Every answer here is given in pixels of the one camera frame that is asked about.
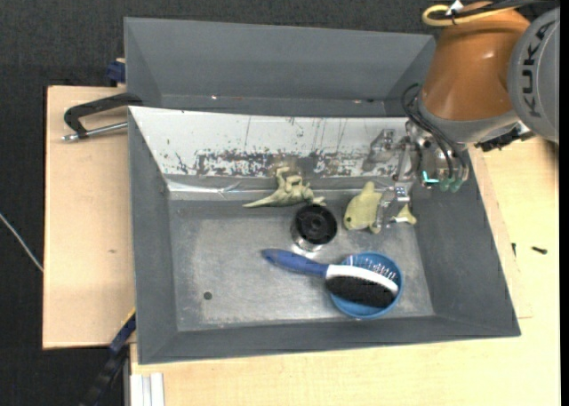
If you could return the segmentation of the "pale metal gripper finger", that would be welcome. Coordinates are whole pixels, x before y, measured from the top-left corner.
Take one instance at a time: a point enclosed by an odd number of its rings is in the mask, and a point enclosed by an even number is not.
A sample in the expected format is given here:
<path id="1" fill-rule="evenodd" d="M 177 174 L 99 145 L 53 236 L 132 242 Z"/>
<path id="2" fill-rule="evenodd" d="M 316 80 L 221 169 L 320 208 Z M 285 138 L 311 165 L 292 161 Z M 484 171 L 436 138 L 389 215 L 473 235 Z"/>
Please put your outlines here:
<path id="1" fill-rule="evenodd" d="M 383 129 L 370 144 L 362 164 L 363 172 L 386 173 L 399 159 L 400 149 L 395 129 Z"/>
<path id="2" fill-rule="evenodd" d="M 386 189 L 377 206 L 374 227 L 383 229 L 392 223 L 410 223 L 410 197 L 404 187 Z"/>

